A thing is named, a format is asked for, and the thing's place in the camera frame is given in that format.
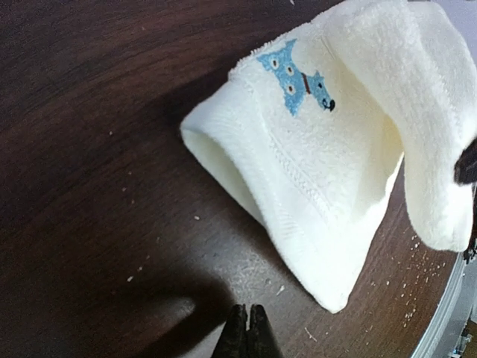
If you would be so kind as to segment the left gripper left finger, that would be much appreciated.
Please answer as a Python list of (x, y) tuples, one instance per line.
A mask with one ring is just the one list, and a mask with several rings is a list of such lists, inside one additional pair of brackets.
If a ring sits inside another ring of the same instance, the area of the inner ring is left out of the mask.
[(236, 304), (230, 310), (214, 349), (214, 358), (243, 358), (247, 352), (247, 310)]

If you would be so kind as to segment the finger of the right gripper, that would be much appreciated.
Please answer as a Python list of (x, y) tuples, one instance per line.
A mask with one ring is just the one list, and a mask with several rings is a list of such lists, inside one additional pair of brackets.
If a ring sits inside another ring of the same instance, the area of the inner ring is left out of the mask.
[(472, 184), (477, 181), (477, 138), (461, 153), (454, 166), (454, 182), (458, 185)]

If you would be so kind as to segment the cream white towel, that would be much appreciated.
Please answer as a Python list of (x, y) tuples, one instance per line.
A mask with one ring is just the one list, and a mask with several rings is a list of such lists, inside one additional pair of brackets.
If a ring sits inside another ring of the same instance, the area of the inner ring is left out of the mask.
[(241, 59), (182, 121), (198, 162), (264, 226), (304, 289), (341, 311), (399, 170), (414, 231), (462, 252), (476, 65), (430, 1), (344, 1)]

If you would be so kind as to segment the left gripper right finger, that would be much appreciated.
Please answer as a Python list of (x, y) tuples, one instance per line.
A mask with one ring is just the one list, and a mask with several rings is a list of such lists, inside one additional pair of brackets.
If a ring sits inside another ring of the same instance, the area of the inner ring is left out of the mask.
[(252, 358), (281, 358), (282, 352), (274, 336), (265, 308), (254, 304), (250, 309), (247, 347)]

